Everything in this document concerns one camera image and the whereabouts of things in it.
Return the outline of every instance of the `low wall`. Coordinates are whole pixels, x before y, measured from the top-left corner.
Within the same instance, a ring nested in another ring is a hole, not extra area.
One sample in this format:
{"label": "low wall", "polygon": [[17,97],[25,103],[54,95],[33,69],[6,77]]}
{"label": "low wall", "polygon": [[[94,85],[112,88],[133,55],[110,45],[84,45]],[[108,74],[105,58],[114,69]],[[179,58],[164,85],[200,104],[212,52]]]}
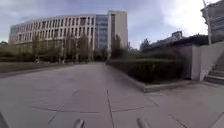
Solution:
{"label": "low wall", "polygon": [[205,46],[185,45],[165,49],[178,51],[185,58],[184,78],[202,81],[224,53],[224,41]]}

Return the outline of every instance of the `tiled ground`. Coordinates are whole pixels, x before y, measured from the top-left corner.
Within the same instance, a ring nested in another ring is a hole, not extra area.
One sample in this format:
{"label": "tiled ground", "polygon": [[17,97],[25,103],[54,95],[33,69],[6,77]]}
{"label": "tiled ground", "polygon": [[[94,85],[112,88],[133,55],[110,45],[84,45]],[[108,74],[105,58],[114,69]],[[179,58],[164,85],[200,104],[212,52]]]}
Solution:
{"label": "tiled ground", "polygon": [[137,118],[150,128],[223,125],[222,86],[144,94],[132,85],[100,63],[1,78],[0,111],[10,128],[72,128],[79,118],[85,128],[138,128]]}

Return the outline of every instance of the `lamp post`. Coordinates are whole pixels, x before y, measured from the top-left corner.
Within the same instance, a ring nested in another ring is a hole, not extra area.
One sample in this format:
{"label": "lamp post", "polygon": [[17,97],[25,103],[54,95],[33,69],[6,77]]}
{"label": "lamp post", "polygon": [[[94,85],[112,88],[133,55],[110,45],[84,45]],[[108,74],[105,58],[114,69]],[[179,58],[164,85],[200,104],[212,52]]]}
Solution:
{"label": "lamp post", "polygon": [[203,3],[204,3],[204,7],[205,7],[206,21],[208,24],[208,42],[209,42],[209,45],[211,45],[212,44],[212,32],[211,32],[211,25],[210,25],[210,17],[208,14],[208,6],[206,5],[205,0],[203,0]]}

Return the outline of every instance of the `building facade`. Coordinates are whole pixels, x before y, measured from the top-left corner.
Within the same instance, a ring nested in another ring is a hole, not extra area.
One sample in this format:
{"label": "building facade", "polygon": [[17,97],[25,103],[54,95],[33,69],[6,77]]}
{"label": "building facade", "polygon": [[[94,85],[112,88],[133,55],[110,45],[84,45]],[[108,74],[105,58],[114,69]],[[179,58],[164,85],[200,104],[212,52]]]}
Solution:
{"label": "building facade", "polygon": [[46,43],[63,42],[66,36],[80,38],[85,35],[92,43],[92,50],[111,49],[111,39],[115,35],[121,38],[121,47],[128,45],[127,13],[108,11],[98,15],[55,16],[13,25],[10,29],[9,43],[29,44],[34,37]]}
{"label": "building facade", "polygon": [[156,43],[154,43],[152,45],[154,45],[155,47],[156,46],[160,46],[160,45],[164,45],[165,46],[165,45],[167,45],[169,43],[181,40],[183,38],[184,37],[183,37],[182,31],[176,31],[176,32],[172,33],[170,37],[168,37],[166,39],[163,39],[163,40],[159,40],[159,41],[157,41]]}
{"label": "building facade", "polygon": [[224,0],[207,6],[209,21],[206,18],[206,8],[203,8],[202,14],[206,24],[210,22],[212,38],[224,37]]}

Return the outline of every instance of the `stair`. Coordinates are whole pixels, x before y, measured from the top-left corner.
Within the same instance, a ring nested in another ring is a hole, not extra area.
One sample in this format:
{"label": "stair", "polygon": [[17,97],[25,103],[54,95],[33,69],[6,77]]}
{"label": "stair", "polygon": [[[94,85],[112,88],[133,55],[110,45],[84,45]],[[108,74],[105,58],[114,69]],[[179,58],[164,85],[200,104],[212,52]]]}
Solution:
{"label": "stair", "polygon": [[204,81],[224,85],[224,53],[209,74],[204,77]]}

